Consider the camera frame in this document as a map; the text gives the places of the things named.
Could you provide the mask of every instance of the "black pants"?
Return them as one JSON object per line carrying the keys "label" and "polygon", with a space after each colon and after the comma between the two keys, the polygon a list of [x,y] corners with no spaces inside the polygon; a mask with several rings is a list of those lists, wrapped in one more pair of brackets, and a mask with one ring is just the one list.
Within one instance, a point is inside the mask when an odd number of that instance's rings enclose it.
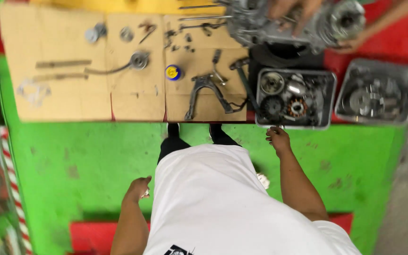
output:
{"label": "black pants", "polygon": [[[220,144],[220,145],[237,145],[240,144],[236,143],[230,136],[228,136],[225,132],[218,132],[216,135],[212,135],[213,144]],[[190,148],[190,144],[186,143],[184,140],[180,139],[178,136],[172,136],[165,139],[160,146],[160,156],[158,157],[158,163],[168,154],[183,150],[186,148]]]}

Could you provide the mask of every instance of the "printed graphic on shirt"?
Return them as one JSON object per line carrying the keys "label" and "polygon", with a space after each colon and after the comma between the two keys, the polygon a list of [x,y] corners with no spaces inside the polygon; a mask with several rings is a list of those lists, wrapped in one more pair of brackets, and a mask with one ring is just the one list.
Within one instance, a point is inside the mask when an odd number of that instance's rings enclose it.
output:
{"label": "printed graphic on shirt", "polygon": [[179,246],[173,245],[169,250],[166,251],[165,255],[193,255],[193,251],[189,252]]}

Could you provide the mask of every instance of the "metal tray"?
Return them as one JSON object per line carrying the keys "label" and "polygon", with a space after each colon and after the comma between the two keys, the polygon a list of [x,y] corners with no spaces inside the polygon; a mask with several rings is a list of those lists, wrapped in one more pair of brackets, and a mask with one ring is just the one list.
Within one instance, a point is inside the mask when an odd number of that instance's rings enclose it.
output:
{"label": "metal tray", "polygon": [[[343,96],[348,92],[357,88],[357,84],[351,84],[350,79],[353,76],[353,71],[365,72],[367,74],[379,77],[384,76],[387,79],[392,79],[395,84],[398,85],[401,91],[401,113],[393,120],[381,119],[379,117],[356,115],[355,113],[349,113],[343,108]],[[364,124],[377,124],[377,125],[403,125],[408,123],[408,66],[399,65],[394,63],[382,62],[377,60],[355,59],[350,62],[347,68],[347,72],[344,77],[344,81],[341,87],[341,91],[336,101],[335,114],[338,118]]]}
{"label": "metal tray", "polygon": [[[257,88],[257,95],[256,95],[256,101],[258,104],[262,102],[262,100],[268,96],[263,90],[261,90],[261,86],[259,85],[261,82],[261,78],[266,72],[277,72],[279,74],[283,75],[292,75],[295,73],[299,73],[303,76],[307,75],[322,75],[322,76],[330,76],[333,79],[333,82],[329,82],[329,84],[326,85],[326,88],[324,89],[324,104],[322,107],[322,111],[318,114],[319,118],[319,125],[318,126],[296,126],[296,125],[283,125],[283,128],[285,129],[309,129],[309,130],[326,130],[330,126],[331,120],[332,120],[332,113],[333,113],[333,102],[335,100],[335,94],[336,94],[336,85],[338,83],[338,80],[336,78],[336,75],[333,72],[329,71],[309,71],[309,70],[292,70],[292,69],[277,69],[277,68],[263,68],[258,75],[258,88]],[[255,116],[255,122],[258,126],[262,128],[269,128],[272,125],[269,124],[260,124],[259,123],[259,118],[256,115]]]}

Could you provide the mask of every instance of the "yellow label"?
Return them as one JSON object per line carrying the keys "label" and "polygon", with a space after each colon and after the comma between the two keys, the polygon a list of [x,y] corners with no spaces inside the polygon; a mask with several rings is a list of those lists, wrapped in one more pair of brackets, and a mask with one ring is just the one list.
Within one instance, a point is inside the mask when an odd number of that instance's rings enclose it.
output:
{"label": "yellow label", "polygon": [[174,66],[170,66],[166,69],[166,75],[168,76],[168,78],[175,78],[177,74],[177,68],[175,68]]}

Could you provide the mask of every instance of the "red and white striped pole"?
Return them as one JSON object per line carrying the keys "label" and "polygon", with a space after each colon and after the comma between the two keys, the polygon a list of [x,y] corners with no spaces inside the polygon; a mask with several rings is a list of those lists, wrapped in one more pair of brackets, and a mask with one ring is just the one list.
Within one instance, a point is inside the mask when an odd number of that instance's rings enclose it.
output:
{"label": "red and white striped pole", "polygon": [[21,204],[20,189],[18,188],[17,174],[15,172],[14,163],[12,162],[12,156],[9,149],[9,133],[6,128],[1,131],[1,142],[3,147],[4,162],[7,167],[7,174],[10,182],[10,191],[15,202],[15,209],[18,215],[18,222],[22,235],[23,246],[25,247],[25,254],[32,255],[32,246],[30,240],[30,234],[28,227],[26,226],[25,212],[23,211],[23,205]]}

